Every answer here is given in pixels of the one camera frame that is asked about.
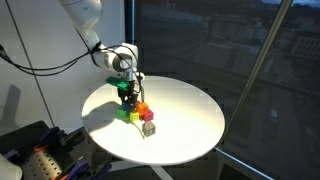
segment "table top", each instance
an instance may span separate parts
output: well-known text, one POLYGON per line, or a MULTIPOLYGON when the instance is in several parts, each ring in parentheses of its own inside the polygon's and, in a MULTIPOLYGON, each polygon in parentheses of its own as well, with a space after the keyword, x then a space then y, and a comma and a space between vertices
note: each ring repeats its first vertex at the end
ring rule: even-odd
POLYGON ((205 92, 185 82, 158 76, 142 81, 145 102, 154 113, 156 133, 143 138, 135 124, 118 119, 117 88, 105 84, 82 109, 84 128, 110 154, 147 165, 175 165, 197 159, 220 140, 225 119, 219 105, 205 92))

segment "white wall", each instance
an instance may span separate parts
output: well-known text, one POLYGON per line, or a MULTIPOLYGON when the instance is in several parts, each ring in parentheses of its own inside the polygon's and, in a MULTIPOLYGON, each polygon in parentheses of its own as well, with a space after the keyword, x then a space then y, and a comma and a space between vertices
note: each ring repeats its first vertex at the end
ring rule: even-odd
MULTIPOLYGON (((87 51, 58 0, 9 3, 34 67, 61 65, 87 51)), ((124 42, 123 1, 102 3, 104 14, 96 27, 100 39, 106 46, 124 42)), ((115 73, 94 66, 88 56, 62 74, 38 77, 55 125, 66 132, 80 128, 85 99, 110 75, 115 73)))
MULTIPOLYGON (((0 22, 0 44, 14 62, 30 67, 4 0, 0 22)), ((52 126, 35 78, 0 59, 0 136, 39 120, 52 126)))

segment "green block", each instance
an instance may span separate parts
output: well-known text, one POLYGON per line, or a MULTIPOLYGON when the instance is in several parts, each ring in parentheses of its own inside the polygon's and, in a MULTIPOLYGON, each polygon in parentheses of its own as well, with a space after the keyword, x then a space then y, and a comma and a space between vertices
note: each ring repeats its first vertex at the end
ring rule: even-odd
POLYGON ((129 119, 130 119, 130 121, 140 120, 140 115, 139 115, 139 113, 137 111, 132 111, 129 114, 129 119))
POLYGON ((121 106, 117 109, 117 116, 119 118, 126 118, 128 117, 128 112, 125 111, 121 106))
POLYGON ((108 77, 106 79, 106 82, 113 85, 113 86, 118 87, 119 89, 122 89, 125 91, 128 90, 129 83, 126 81, 123 81, 121 78, 108 77))

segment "city view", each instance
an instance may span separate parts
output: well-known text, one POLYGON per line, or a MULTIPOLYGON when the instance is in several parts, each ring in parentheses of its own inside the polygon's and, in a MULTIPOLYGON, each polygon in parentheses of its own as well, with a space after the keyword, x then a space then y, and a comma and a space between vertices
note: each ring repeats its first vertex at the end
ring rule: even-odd
MULTIPOLYGON (((140 66, 146 74, 201 88, 217 101, 228 124, 279 3, 143 1, 137 16, 140 66)), ((244 105, 218 145, 282 179, 320 177, 319 4, 293 2, 244 105)))

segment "orange block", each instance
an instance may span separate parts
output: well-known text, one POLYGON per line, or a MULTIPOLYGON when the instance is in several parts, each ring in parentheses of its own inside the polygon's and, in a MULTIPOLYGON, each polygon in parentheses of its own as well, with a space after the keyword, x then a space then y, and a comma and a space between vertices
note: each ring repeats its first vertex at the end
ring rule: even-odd
POLYGON ((149 110, 149 106, 147 103, 145 102, 139 102, 136 106, 136 111, 138 111, 138 113, 140 114, 140 116, 145 115, 148 113, 149 110))

